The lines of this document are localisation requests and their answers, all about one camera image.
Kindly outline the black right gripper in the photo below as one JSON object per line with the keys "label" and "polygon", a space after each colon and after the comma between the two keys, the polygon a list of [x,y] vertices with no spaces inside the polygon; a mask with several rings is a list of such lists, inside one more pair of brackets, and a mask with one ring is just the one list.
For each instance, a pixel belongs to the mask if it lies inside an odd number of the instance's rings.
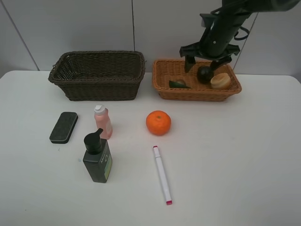
{"label": "black right gripper", "polygon": [[185,72],[188,73],[196,64],[195,57],[212,60],[211,70],[230,63],[231,55],[238,55],[240,52],[238,45],[230,44],[237,31],[237,26],[215,25],[211,29],[205,29],[200,41],[180,47],[180,56],[185,57]]}

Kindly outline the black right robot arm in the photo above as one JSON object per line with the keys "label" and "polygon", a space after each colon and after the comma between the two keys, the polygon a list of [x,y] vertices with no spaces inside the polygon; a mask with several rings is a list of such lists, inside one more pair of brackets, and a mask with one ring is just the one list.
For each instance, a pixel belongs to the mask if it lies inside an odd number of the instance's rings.
{"label": "black right robot arm", "polygon": [[180,48],[185,58],[185,71],[196,63],[195,58],[211,61],[215,71],[232,61],[240,48],[230,44],[232,39],[244,40],[250,31],[242,26],[251,14],[259,12],[285,12],[299,3],[298,0],[223,0],[222,6],[209,14],[200,14],[205,31],[200,41]]}

